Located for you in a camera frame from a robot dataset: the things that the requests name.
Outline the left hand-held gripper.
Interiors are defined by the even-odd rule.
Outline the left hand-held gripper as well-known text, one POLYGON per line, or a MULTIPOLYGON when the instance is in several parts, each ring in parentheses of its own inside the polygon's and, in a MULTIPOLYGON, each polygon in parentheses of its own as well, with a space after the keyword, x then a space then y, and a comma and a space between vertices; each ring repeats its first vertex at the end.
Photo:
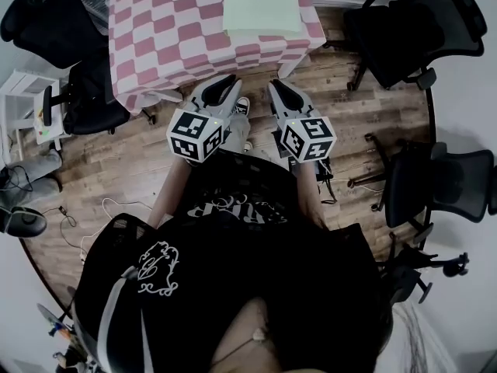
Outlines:
POLYGON ((198 163, 212 156, 224 143, 241 89, 242 80, 236 75, 217 75, 199 84, 170 120, 166 132, 170 151, 198 163))

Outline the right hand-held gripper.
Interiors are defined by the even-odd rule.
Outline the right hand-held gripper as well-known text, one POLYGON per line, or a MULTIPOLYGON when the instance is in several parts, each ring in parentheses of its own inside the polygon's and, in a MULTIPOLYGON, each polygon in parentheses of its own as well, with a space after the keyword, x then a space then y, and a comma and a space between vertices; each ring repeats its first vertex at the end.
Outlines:
POLYGON ((329 156, 336 133, 327 117, 314 109, 310 97, 298 87, 283 80, 268 84, 274 131, 280 157, 293 157, 298 163, 313 162, 329 156))

